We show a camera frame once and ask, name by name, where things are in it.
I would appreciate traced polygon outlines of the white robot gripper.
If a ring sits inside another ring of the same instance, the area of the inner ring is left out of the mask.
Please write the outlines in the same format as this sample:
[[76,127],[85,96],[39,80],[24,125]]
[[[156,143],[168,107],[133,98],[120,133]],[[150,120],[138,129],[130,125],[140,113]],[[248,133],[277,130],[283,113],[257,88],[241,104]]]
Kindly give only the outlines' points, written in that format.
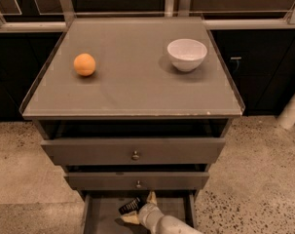
[[146,202],[148,204],[144,205],[139,213],[137,213],[137,211],[132,211],[128,214],[123,214],[121,220],[125,223],[141,224],[148,229],[151,234],[165,234],[163,226],[165,215],[159,207],[156,206],[158,202],[154,191],[149,192]]

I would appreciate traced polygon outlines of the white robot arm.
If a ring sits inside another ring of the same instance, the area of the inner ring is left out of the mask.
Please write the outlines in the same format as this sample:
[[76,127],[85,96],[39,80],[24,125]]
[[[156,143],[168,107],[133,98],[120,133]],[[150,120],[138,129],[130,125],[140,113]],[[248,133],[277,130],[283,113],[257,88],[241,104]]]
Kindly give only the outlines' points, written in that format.
[[123,222],[142,225],[151,234],[203,234],[175,216],[164,214],[154,191],[146,199],[135,197],[121,206],[119,213]]

